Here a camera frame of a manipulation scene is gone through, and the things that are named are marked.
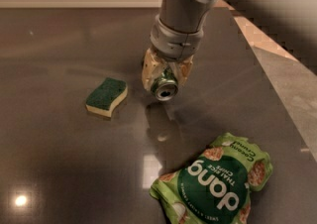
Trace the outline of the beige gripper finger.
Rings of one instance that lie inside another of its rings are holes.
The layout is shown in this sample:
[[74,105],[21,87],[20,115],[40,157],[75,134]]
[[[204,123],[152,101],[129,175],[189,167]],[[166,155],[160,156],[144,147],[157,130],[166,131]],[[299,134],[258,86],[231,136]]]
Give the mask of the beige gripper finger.
[[166,68],[166,62],[154,51],[147,49],[143,60],[142,83],[146,91],[150,91],[155,80]]
[[180,62],[174,62],[172,64],[171,68],[179,85],[183,86],[186,83],[192,67],[193,56],[190,56],[187,59]]

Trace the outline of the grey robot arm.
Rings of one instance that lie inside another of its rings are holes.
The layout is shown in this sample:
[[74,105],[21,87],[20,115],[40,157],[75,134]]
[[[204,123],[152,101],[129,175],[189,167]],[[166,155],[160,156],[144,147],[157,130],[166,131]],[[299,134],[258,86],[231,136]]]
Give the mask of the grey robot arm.
[[[145,54],[145,90],[174,91],[184,84],[203,38],[203,24],[217,0],[162,0]],[[299,57],[317,66],[317,0],[224,0]]]

